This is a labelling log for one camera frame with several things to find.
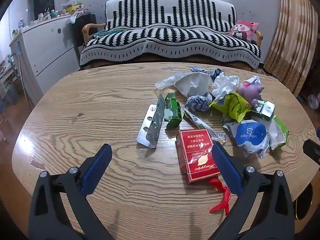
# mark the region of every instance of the cigarette pack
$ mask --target cigarette pack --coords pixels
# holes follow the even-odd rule
[[[220,174],[212,158],[213,142],[207,129],[180,130],[177,152],[187,184]]]

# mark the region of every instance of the purple balloon toy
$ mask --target purple balloon toy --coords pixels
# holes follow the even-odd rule
[[[261,85],[249,85],[248,83],[240,84],[236,92],[241,95],[253,108],[258,107],[258,98],[261,91],[264,89]]]

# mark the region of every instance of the plaid curtain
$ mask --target plaid curtain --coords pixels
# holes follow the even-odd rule
[[[264,69],[294,96],[309,72],[317,30],[318,15],[309,0],[281,0],[279,24]]]

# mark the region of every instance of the blue label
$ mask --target blue label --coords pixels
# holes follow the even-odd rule
[[[241,145],[246,141],[253,145],[262,143],[266,136],[266,127],[259,122],[247,122],[239,124],[236,132],[236,143]]]

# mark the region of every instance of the black and white striped blanket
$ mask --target black and white striped blanket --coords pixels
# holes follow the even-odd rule
[[[106,31],[127,31],[94,36],[82,51],[81,65],[95,59],[126,61],[143,53],[168,58],[201,54],[222,62],[244,61],[252,68],[260,62],[258,46],[226,35],[236,14],[233,5],[222,1],[111,0],[106,18]]]

